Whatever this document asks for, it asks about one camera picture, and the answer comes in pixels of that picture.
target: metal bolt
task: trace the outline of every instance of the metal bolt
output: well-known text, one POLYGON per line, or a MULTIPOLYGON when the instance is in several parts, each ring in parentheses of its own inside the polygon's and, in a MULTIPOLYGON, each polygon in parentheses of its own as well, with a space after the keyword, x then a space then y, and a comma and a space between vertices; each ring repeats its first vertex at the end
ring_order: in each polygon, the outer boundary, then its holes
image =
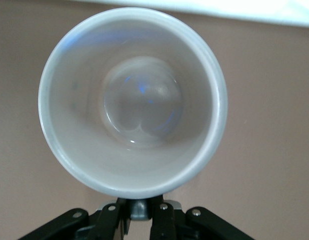
POLYGON ((199 211, 198 209, 193 209, 193 210, 192 210, 192 215, 198 217, 198 216, 201 215, 201 211, 199 211))
POLYGON ((168 205, 165 204, 165 203, 162 203, 162 204, 160 204, 160 209, 161 210, 166 210, 166 209, 168 209, 168 205))
POLYGON ((162 240, 167 239, 167 235, 164 232, 162 232, 160 235, 160 239, 162 240))
POLYGON ((113 210, 115 210, 115 209, 116 209, 116 206, 114 206, 114 205, 108 207, 108 210, 109 210, 109 211, 113 211, 113 210))
POLYGON ((72 215, 73 218, 77 219, 81 217, 82 213, 81 212, 76 212, 74 215, 72 215))

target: brown background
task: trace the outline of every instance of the brown background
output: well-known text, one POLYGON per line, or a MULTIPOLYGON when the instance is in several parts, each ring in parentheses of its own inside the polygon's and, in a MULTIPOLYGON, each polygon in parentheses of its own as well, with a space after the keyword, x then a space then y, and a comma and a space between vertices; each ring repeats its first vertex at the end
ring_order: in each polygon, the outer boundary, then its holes
MULTIPOLYGON (((71 208, 113 199, 75 180, 51 153, 37 108, 43 67, 82 20, 114 8, 0 0, 0 240, 71 208)), ((203 206, 257 240, 309 240, 309 29, 168 12, 196 30, 224 72, 229 111, 206 168, 166 199, 203 206)), ((133 222, 127 240, 149 239, 133 222)))

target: mug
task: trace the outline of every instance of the mug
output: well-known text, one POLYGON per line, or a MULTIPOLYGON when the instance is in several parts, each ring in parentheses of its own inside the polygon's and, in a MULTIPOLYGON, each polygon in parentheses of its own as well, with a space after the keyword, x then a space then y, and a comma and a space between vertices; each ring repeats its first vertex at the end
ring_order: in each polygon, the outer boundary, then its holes
POLYGON ((145 199, 203 169, 221 141, 228 100, 218 61, 194 30, 124 7, 61 39, 38 107, 46 141, 70 174, 96 191, 145 199))

